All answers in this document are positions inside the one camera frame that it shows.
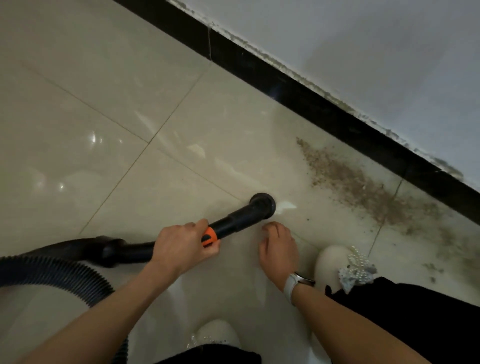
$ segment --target black baseboard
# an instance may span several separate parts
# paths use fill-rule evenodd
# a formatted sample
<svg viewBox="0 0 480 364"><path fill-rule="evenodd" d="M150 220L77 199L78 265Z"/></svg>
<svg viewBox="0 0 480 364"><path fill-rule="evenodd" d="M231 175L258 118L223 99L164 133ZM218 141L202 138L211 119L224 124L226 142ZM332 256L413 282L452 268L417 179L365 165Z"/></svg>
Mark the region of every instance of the black baseboard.
<svg viewBox="0 0 480 364"><path fill-rule="evenodd" d="M115 0L202 56L480 225L480 193L165 0Z"/></svg>

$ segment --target ribbed hose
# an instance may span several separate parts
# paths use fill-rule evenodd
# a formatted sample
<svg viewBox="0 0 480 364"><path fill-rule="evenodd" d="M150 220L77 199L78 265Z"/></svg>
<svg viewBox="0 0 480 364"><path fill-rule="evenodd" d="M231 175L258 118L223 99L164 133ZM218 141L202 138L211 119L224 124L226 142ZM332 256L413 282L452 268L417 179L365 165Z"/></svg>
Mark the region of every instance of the ribbed hose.
<svg viewBox="0 0 480 364"><path fill-rule="evenodd" d="M17 255L0 258L0 287L45 285L73 293L90 308L110 296L110 283L93 269L76 262L49 256ZM120 346L112 363L124 364L128 339Z"/></svg>

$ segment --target white watch strap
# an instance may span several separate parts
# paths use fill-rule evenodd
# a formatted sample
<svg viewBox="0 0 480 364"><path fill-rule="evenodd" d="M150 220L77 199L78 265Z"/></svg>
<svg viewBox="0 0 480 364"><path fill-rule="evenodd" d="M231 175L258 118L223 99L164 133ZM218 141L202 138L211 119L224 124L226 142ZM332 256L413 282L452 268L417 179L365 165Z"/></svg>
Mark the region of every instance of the white watch strap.
<svg viewBox="0 0 480 364"><path fill-rule="evenodd" d="M287 298L288 302L293 306L295 305L292 303L292 292L295 286L298 284L298 282L299 281L298 281L297 275L290 274L288 276L287 282L285 283L285 288L283 289L283 294Z"/></svg>

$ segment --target orange grip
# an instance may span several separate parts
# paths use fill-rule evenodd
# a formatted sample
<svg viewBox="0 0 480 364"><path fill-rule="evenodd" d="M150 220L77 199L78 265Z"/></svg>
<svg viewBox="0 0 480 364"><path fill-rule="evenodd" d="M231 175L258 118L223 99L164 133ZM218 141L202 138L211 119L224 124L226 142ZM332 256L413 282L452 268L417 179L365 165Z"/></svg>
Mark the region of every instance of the orange grip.
<svg viewBox="0 0 480 364"><path fill-rule="evenodd" d="M202 245L208 246L218 240L216 236L215 230L213 230L210 226L205 231L204 235L202 236Z"/></svg>

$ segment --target hand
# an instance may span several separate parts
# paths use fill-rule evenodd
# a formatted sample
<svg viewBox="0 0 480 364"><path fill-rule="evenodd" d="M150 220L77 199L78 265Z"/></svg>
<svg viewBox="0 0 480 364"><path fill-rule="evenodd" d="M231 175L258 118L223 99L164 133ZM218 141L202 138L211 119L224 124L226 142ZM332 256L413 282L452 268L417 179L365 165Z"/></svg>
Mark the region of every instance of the hand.
<svg viewBox="0 0 480 364"><path fill-rule="evenodd" d="M268 233L259 246L260 266L267 277L283 292L288 276L298 269L300 256L290 230L278 222L263 227Z"/></svg>
<svg viewBox="0 0 480 364"><path fill-rule="evenodd" d="M155 242L150 264L166 270L175 280L200 262L217 255L220 240L207 248L202 246L201 239L207 228L208 220L205 218L196 224L189 222L183 226L163 228Z"/></svg>

